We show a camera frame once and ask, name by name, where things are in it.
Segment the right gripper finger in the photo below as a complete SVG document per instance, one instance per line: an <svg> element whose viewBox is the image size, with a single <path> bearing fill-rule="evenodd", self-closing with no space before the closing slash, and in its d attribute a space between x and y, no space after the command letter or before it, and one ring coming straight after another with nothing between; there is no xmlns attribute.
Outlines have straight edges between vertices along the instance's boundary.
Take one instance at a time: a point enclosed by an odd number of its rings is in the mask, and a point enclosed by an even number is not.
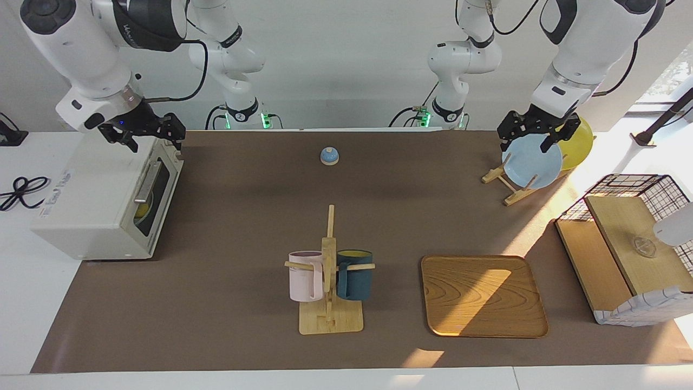
<svg viewBox="0 0 693 390"><path fill-rule="evenodd" d="M139 145L133 140L131 131L119 131L118 128L110 123L99 125L99 131L109 143L127 146L132 153L137 153Z"/></svg>
<svg viewBox="0 0 693 390"><path fill-rule="evenodd" d="M158 118L158 138L170 141L177 151L182 149L186 136L186 127L174 113L167 113Z"/></svg>

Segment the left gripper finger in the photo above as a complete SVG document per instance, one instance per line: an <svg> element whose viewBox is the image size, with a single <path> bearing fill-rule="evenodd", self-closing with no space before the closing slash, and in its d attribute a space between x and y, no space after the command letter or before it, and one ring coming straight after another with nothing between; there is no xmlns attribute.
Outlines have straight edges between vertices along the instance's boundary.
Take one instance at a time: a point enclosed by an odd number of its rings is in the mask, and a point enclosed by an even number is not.
<svg viewBox="0 0 693 390"><path fill-rule="evenodd" d="M547 153L547 151L559 141L569 141L580 125L581 119L567 119L559 128L553 128L548 133L547 138L540 144L541 152Z"/></svg>
<svg viewBox="0 0 693 390"><path fill-rule="evenodd" d="M527 135L525 128L525 116L517 111L511 110L497 127L497 134L500 139L500 148L505 152L513 140Z"/></svg>

